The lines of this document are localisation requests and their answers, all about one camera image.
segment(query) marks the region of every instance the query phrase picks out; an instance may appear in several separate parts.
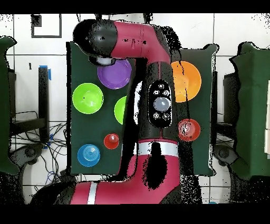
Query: green board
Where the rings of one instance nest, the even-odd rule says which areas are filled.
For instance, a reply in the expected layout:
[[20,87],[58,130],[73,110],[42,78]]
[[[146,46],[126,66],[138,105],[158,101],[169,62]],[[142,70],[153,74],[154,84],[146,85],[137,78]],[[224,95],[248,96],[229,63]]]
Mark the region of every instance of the green board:
[[[103,105],[94,114],[83,114],[71,103],[71,174],[115,175],[119,171],[122,148],[122,128],[114,116],[117,101],[127,95],[128,85],[121,89],[109,89],[98,78],[98,67],[79,47],[70,42],[71,48],[71,93],[82,83],[93,83],[103,92]],[[134,73],[134,61],[129,60]],[[114,150],[105,147],[103,140],[111,133],[119,136],[119,145]],[[100,150],[100,160],[93,167],[85,167],[78,161],[78,150],[85,144],[93,144]]]
[[10,102],[9,102],[9,84],[8,84],[8,64],[6,61],[6,52],[16,42],[10,38],[0,36],[0,172],[15,175],[19,173],[19,168],[8,158],[10,142]]
[[[218,51],[218,46],[210,44],[203,49],[180,49],[181,61],[193,64],[201,75],[201,88],[196,97],[188,101],[190,119],[196,120],[200,125],[200,135],[192,142],[192,155],[194,175],[213,176],[209,167],[210,147],[210,117],[211,117],[211,91],[212,91],[212,58]],[[187,103],[177,103],[178,120],[188,118]]]
[[231,62],[241,84],[236,124],[236,152],[240,158],[231,168],[244,180],[254,175],[270,176],[270,160],[264,153],[270,50],[258,49],[246,42]]

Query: blue tape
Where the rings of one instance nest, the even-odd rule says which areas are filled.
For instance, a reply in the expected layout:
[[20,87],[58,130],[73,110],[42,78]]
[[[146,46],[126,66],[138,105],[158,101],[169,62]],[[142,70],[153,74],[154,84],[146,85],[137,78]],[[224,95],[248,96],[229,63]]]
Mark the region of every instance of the blue tape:
[[52,80],[51,69],[48,69],[48,78],[49,78],[49,80]]
[[52,80],[51,69],[48,69],[48,78]]
[[[50,134],[50,140],[53,140],[53,134]],[[44,150],[48,149],[48,146],[51,146],[51,142],[48,142],[47,145],[43,147]]]

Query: orange bowl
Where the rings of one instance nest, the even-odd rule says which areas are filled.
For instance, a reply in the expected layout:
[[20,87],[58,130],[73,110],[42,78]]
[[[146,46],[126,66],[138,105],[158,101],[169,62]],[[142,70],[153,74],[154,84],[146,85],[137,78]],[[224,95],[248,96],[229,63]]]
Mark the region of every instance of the orange bowl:
[[186,61],[173,62],[171,64],[173,82],[175,84],[176,102],[185,102],[193,99],[200,90],[201,76],[198,69]]

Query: red bowl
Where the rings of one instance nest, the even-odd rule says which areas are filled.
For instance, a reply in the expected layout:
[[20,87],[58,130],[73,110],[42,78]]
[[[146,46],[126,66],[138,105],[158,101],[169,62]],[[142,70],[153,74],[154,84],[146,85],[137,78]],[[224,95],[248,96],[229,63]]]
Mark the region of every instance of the red bowl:
[[186,142],[194,141],[200,135],[200,125],[193,119],[184,119],[178,123],[178,136]]

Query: purple bowl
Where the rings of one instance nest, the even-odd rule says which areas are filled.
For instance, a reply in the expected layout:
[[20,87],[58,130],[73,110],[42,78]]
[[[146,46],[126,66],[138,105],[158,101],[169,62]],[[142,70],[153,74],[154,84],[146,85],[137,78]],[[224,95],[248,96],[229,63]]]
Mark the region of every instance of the purple bowl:
[[98,77],[107,88],[120,89],[129,83],[131,70],[128,60],[116,60],[112,66],[98,67]]

